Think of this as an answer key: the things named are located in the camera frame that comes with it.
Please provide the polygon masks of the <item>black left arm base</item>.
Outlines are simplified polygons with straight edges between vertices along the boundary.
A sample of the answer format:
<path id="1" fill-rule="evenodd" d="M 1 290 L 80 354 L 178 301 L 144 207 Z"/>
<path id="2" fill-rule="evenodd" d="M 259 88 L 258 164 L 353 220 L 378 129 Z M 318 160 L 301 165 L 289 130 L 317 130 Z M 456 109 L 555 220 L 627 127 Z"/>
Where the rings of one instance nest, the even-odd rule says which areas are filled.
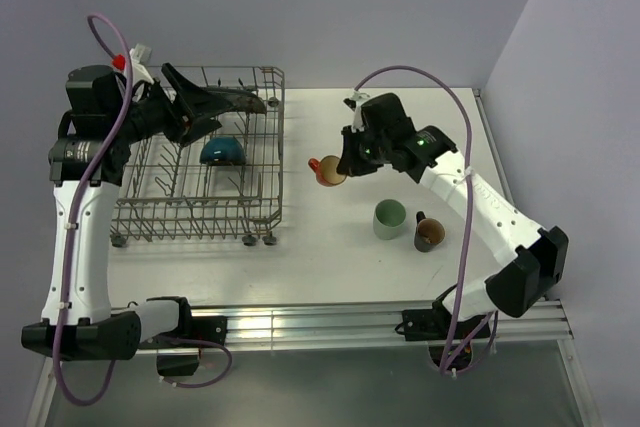
<path id="1" fill-rule="evenodd" d="M 225 345 L 225 316 L 193 317 L 185 331 L 166 333 L 139 345 L 140 349 L 208 348 L 211 343 Z"/>

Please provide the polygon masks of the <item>dark bowl tan inside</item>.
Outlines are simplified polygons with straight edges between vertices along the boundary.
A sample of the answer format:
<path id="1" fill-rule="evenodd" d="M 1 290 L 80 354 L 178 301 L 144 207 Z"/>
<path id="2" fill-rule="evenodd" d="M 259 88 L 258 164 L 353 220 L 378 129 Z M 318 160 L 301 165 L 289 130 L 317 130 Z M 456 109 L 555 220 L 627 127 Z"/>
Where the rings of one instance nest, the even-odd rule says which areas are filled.
<path id="1" fill-rule="evenodd" d="M 246 154 L 236 138 L 214 137 L 202 147 L 199 162 L 207 166 L 242 166 L 246 164 Z"/>

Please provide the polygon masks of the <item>black floral square plate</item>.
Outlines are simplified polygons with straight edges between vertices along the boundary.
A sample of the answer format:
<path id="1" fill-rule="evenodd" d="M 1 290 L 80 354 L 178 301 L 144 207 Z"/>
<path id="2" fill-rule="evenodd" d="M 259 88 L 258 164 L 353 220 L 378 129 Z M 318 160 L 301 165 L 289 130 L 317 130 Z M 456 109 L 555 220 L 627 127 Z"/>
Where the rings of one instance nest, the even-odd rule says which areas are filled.
<path id="1" fill-rule="evenodd" d="M 251 90 L 211 86 L 205 87 L 204 90 L 225 100 L 228 104 L 227 112 L 267 113 L 264 101 Z"/>

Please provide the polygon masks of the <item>small red orange cup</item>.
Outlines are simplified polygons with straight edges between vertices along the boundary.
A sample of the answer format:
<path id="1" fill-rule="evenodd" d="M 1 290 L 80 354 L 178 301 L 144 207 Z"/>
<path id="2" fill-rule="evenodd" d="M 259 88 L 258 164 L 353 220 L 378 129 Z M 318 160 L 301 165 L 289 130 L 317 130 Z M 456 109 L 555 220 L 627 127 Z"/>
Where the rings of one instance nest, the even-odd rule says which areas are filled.
<path id="1" fill-rule="evenodd" d="M 335 187 L 342 184 L 347 176 L 337 171 L 340 158 L 335 155 L 327 155 L 322 159 L 310 158 L 307 162 L 313 171 L 316 181 L 326 187 Z"/>

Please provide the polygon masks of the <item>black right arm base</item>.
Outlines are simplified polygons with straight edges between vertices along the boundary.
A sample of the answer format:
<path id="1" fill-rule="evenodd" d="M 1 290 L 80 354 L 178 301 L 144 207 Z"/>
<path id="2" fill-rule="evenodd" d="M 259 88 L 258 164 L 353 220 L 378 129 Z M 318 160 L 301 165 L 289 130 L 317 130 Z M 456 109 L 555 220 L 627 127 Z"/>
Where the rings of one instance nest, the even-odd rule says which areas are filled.
<path id="1" fill-rule="evenodd" d="M 449 332 L 452 316 L 444 307 L 432 306 L 428 309 L 407 309 L 401 312 L 402 320 L 394 328 L 407 342 L 444 341 Z M 463 340 L 487 315 L 472 317 L 466 321 L 458 321 L 454 340 Z"/>

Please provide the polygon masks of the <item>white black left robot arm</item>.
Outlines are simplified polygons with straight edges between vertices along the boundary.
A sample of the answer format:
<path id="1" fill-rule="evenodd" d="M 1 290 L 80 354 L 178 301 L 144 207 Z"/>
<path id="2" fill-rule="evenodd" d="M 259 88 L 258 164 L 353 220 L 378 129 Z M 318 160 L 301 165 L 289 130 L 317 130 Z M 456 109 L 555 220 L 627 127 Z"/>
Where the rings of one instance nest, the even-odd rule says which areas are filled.
<path id="1" fill-rule="evenodd" d="M 153 81 L 139 101 L 133 84 L 107 65 L 69 73 L 70 110 L 49 152 L 56 202 L 56 241 L 48 297 L 39 322 L 21 333 L 24 348 L 56 361 L 128 360 L 138 346 L 162 337 L 183 346 L 195 333 L 186 298 L 150 298 L 112 311 L 108 256 L 113 211 L 134 144 L 162 134 L 185 147 L 218 129 L 229 97 L 203 89 L 170 64 L 161 72 L 169 97 Z"/>

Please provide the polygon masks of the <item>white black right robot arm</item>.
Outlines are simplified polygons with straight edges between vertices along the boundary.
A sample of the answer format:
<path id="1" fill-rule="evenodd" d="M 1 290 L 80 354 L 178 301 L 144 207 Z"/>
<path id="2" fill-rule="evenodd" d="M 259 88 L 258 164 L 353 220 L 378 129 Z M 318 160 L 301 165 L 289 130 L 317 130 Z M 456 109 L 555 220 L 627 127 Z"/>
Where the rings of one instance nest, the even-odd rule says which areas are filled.
<path id="1" fill-rule="evenodd" d="M 476 316 L 499 311 L 521 317 L 562 278 L 569 245 L 559 227 L 544 228 L 511 205 L 466 165 L 464 155 L 438 127 L 416 129 L 399 97 L 353 94 L 353 111 L 341 131 L 343 152 L 337 170 L 364 176 L 389 165 L 443 200 L 483 241 L 499 271 L 453 292 L 433 312 L 435 330 L 452 337 Z"/>

